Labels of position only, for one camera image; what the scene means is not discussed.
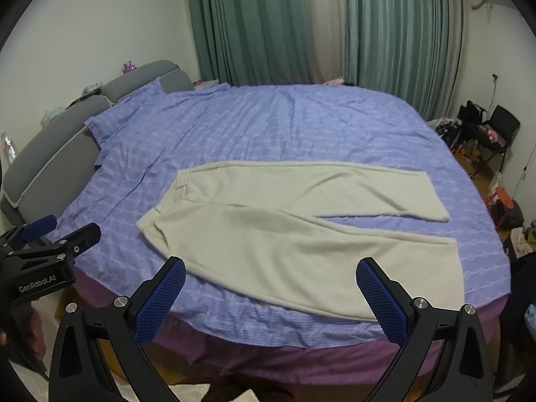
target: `green curtain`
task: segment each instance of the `green curtain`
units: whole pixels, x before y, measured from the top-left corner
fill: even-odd
[[[346,0],[346,81],[403,98],[425,120],[445,116],[439,101],[453,59],[449,48],[457,43],[459,50],[462,40],[449,38],[449,3]]]
[[[233,85],[312,83],[306,0],[189,0],[201,76]]]

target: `white curtain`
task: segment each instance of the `white curtain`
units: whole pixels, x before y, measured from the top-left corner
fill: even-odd
[[[307,0],[315,45],[315,77],[319,83],[342,75],[344,1]]]

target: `curtain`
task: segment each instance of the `curtain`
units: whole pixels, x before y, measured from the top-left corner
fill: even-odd
[[[346,0],[346,81],[401,97],[425,120],[446,116],[461,13],[460,0]]]
[[[315,47],[315,79],[319,83],[342,76],[344,0],[307,0]]]
[[[189,0],[201,76],[233,85],[311,83],[306,0]]]

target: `pink toy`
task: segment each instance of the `pink toy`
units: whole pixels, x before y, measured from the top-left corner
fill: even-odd
[[[126,74],[127,72],[134,71],[136,69],[136,65],[133,65],[132,62],[129,60],[128,63],[123,64],[123,74]]]
[[[499,142],[499,135],[497,134],[497,131],[489,129],[488,139],[490,142],[493,142],[493,143]]]

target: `metal bolt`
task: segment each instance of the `metal bolt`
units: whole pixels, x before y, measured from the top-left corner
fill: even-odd
[[[428,306],[428,301],[421,297],[416,298],[414,303],[417,308],[426,308]]]
[[[127,305],[127,302],[129,302],[129,299],[127,297],[119,296],[115,299],[114,305],[120,308],[120,307],[124,307],[125,305]]]
[[[465,310],[465,312],[467,314],[475,314],[476,313],[475,308],[470,304],[467,304],[466,306],[464,306],[464,310]]]
[[[65,307],[65,311],[67,313],[74,313],[77,307],[78,306],[74,302],[71,302],[70,304],[67,304],[67,307]]]

